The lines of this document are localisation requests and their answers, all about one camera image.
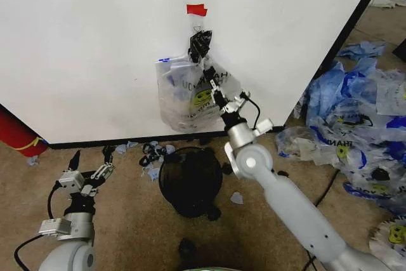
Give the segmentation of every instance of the pile of plastic bags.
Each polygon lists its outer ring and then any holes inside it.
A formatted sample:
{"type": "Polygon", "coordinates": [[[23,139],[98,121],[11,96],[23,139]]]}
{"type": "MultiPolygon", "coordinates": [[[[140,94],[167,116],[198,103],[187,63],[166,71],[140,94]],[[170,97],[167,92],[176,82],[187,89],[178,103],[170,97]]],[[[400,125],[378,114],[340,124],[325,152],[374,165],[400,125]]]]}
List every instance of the pile of plastic bags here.
{"type": "Polygon", "coordinates": [[[345,72],[341,62],[308,87],[306,127],[277,135],[290,160],[331,164],[344,173],[347,192],[406,213],[406,87],[397,70],[376,69],[361,58],[345,72]]]}

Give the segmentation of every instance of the mesh wastebasket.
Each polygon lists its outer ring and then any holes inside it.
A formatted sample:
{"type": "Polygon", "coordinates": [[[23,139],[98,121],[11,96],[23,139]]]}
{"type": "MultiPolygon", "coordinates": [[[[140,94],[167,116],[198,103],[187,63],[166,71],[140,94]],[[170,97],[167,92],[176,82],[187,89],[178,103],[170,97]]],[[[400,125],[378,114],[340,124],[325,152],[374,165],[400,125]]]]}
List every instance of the mesh wastebasket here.
{"type": "Polygon", "coordinates": [[[183,147],[166,155],[159,171],[162,195],[180,215],[189,218],[213,212],[222,181],[214,152],[199,147],[183,147]]]}

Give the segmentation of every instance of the floor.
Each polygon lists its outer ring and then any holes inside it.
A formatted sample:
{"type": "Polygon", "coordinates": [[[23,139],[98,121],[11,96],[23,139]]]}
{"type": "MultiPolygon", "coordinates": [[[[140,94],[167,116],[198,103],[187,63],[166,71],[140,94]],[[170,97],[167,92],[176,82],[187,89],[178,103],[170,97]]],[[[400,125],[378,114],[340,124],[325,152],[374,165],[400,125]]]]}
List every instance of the floor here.
{"type": "MultiPolygon", "coordinates": [[[[406,8],[368,8],[348,42],[385,40],[388,47],[378,66],[406,71],[406,64],[391,54],[406,37],[405,16],[406,8]]],[[[302,123],[289,119],[287,125],[302,123]]],[[[225,142],[226,138],[217,138],[209,144],[221,163],[226,161],[225,142]]],[[[288,172],[311,200],[320,196],[334,169],[278,157],[275,134],[262,136],[259,142],[272,152],[276,170],[288,172]]],[[[198,145],[197,141],[173,144],[176,148],[198,145]]],[[[74,153],[72,149],[47,150],[40,156],[39,165],[29,167],[18,152],[0,144],[2,270],[18,270],[13,251],[21,242],[36,235],[42,220],[47,218],[49,191],[74,153]]],[[[148,176],[141,176],[138,160],[142,155],[140,146],[124,155],[116,154],[114,163],[117,169],[96,196],[96,270],[181,270],[189,267],[177,252],[184,237],[197,246],[197,256],[189,263],[194,267],[284,271],[301,270],[306,263],[305,251],[268,208],[261,187],[253,181],[238,180],[234,175],[224,176],[216,198],[216,205],[222,211],[221,218],[214,222],[204,216],[187,219],[178,215],[165,201],[157,181],[151,182],[148,176]],[[230,201],[235,191],[242,194],[243,205],[230,201]]],[[[79,169],[94,170],[102,160],[100,147],[83,149],[79,169]]],[[[390,214],[373,202],[348,195],[342,188],[344,181],[345,177],[339,175],[320,210],[350,245],[368,251],[370,231],[387,220],[390,214]]],[[[68,205],[64,192],[57,192],[53,199],[54,215],[61,216],[68,205]]],[[[57,245],[53,238],[42,238],[22,249],[20,256],[31,270],[37,270],[57,245]]]]}

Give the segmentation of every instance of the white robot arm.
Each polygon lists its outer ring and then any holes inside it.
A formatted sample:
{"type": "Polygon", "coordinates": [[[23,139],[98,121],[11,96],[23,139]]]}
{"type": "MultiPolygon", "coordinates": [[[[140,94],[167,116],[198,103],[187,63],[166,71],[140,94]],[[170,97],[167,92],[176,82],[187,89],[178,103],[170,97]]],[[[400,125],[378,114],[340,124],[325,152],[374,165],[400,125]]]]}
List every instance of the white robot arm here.
{"type": "Polygon", "coordinates": [[[267,203],[276,212],[301,245],[313,253],[328,271],[389,271],[371,254],[351,248],[334,230],[323,214],[285,176],[276,175],[272,156],[257,137],[273,128],[271,120],[260,122],[251,130],[239,110],[249,99],[243,91],[235,101],[228,101],[214,78],[215,70],[204,70],[204,77],[212,87],[212,99],[220,107],[220,115],[230,141],[225,152],[234,173],[239,178],[256,180],[263,188],[267,203]]]}
{"type": "Polygon", "coordinates": [[[39,271],[94,270],[94,198],[98,192],[97,188],[115,169],[112,164],[112,148],[105,147],[103,154],[105,163],[96,171],[80,173],[77,170],[80,156],[78,151],[71,160],[68,170],[56,183],[56,188],[61,187],[67,191],[72,202],[70,207],[65,210],[63,218],[44,220],[41,224],[40,234],[53,235],[62,244],[50,252],[39,267],[39,271]]]}

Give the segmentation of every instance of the black cable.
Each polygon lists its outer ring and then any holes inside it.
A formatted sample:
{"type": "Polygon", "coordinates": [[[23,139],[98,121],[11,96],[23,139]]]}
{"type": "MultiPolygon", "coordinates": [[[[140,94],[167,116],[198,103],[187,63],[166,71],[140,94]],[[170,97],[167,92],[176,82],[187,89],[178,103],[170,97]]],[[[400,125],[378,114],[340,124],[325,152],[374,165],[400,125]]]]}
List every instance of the black cable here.
{"type": "Polygon", "coordinates": [[[24,263],[21,261],[20,257],[18,256],[19,250],[21,250],[26,244],[29,244],[30,242],[35,241],[35,240],[37,240],[38,238],[41,238],[42,236],[43,236],[43,235],[37,235],[37,236],[35,236],[35,237],[33,237],[33,238],[31,238],[31,239],[29,239],[29,240],[23,242],[21,245],[19,245],[19,246],[15,249],[15,251],[14,251],[14,260],[15,260],[15,262],[18,264],[18,266],[20,266],[20,268],[21,268],[23,271],[30,271],[30,269],[28,269],[27,266],[24,265],[24,263]]]}
{"type": "MultiPolygon", "coordinates": [[[[51,208],[52,196],[53,196],[53,193],[55,193],[55,191],[56,191],[58,188],[60,188],[60,187],[62,187],[61,183],[59,183],[58,180],[55,181],[55,184],[54,184],[54,186],[53,186],[51,192],[50,192],[49,195],[48,195],[47,210],[48,210],[48,216],[49,216],[50,219],[53,219],[52,208],[51,208]]],[[[21,245],[19,245],[19,246],[14,250],[14,260],[15,260],[15,262],[17,263],[17,265],[20,266],[20,268],[21,268],[23,271],[30,271],[30,270],[27,268],[26,265],[24,265],[24,263],[22,262],[22,260],[21,260],[20,257],[18,256],[19,250],[21,250],[26,244],[29,244],[30,242],[35,241],[35,240],[37,240],[38,238],[41,238],[42,236],[43,236],[43,235],[37,235],[37,236],[35,236],[35,237],[33,237],[33,238],[31,238],[31,239],[29,239],[29,240],[23,242],[21,245]]]]}
{"type": "Polygon", "coordinates": [[[247,101],[249,101],[251,104],[253,104],[256,107],[256,110],[258,111],[258,114],[256,115],[255,123],[254,123],[254,129],[256,127],[256,123],[258,122],[259,115],[261,114],[261,109],[259,109],[259,106],[256,105],[254,101],[252,101],[250,98],[247,97],[247,101]]]}
{"type": "MultiPolygon", "coordinates": [[[[317,207],[320,203],[322,203],[324,197],[325,197],[325,196],[327,195],[327,193],[329,192],[329,190],[330,190],[330,188],[332,187],[332,184],[334,183],[334,180],[337,178],[337,175],[338,175],[339,172],[340,172],[339,169],[337,169],[337,170],[334,172],[334,174],[333,174],[333,176],[331,177],[330,182],[329,182],[328,186],[326,187],[326,189],[324,190],[323,194],[320,196],[320,198],[317,199],[317,201],[316,201],[316,203],[315,203],[315,206],[316,206],[316,207],[317,207]]],[[[306,265],[303,267],[302,271],[306,271],[307,268],[308,268],[310,265],[312,265],[313,268],[315,269],[315,271],[317,271],[316,266],[315,266],[315,264],[314,264],[314,260],[316,259],[316,256],[310,257],[310,252],[307,251],[307,250],[306,250],[306,252],[307,252],[307,255],[309,256],[309,260],[308,260],[308,262],[306,263],[306,265]]]]}
{"type": "Polygon", "coordinates": [[[313,257],[306,263],[306,265],[304,265],[302,271],[306,271],[307,268],[314,262],[315,259],[316,259],[316,256],[313,256],[313,257]]]}
{"type": "Polygon", "coordinates": [[[46,203],[46,207],[47,207],[47,210],[48,210],[48,217],[49,217],[50,219],[53,219],[52,207],[51,207],[52,196],[53,196],[53,193],[55,193],[55,191],[56,191],[58,188],[60,188],[60,187],[62,187],[61,183],[59,183],[58,180],[55,181],[55,185],[53,186],[51,192],[50,192],[49,195],[48,195],[48,200],[47,200],[47,203],[46,203]]]}
{"type": "Polygon", "coordinates": [[[313,269],[314,269],[315,271],[317,271],[317,268],[316,268],[315,262],[314,262],[316,256],[311,257],[310,252],[307,251],[307,250],[306,250],[306,253],[307,253],[307,257],[309,257],[309,261],[311,261],[311,265],[312,265],[313,269]]]}
{"type": "Polygon", "coordinates": [[[322,203],[324,197],[327,195],[327,193],[329,192],[332,184],[334,183],[334,180],[337,178],[338,173],[340,172],[339,169],[336,170],[336,172],[334,173],[334,175],[331,177],[330,182],[327,186],[327,188],[325,189],[324,193],[320,196],[319,199],[317,199],[315,206],[318,206],[320,203],[322,203]]]}

